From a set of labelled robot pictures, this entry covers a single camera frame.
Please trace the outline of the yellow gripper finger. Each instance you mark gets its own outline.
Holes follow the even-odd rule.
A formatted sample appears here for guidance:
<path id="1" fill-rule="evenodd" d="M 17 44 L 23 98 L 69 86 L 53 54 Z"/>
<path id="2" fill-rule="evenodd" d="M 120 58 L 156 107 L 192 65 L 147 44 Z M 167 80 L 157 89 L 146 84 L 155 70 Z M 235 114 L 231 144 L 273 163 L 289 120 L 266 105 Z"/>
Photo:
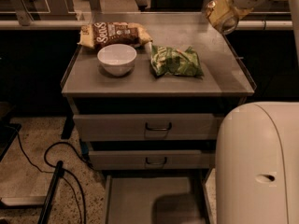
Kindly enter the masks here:
<path id="1" fill-rule="evenodd" d="M 236 27 L 251 11 L 237 8 L 233 0 L 212 0 L 208 3 L 208 21 L 213 27 Z"/>

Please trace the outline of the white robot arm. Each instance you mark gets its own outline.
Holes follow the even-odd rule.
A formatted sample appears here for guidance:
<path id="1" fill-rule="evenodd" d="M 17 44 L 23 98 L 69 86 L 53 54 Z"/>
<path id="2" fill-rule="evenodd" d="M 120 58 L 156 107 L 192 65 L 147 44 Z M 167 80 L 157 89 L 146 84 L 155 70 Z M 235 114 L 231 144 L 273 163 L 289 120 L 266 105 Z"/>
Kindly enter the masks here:
<path id="1" fill-rule="evenodd" d="M 209 18 L 221 32 L 260 23 L 262 56 L 256 95 L 219 129 L 217 224 L 299 224 L 298 0 L 216 0 Z"/>

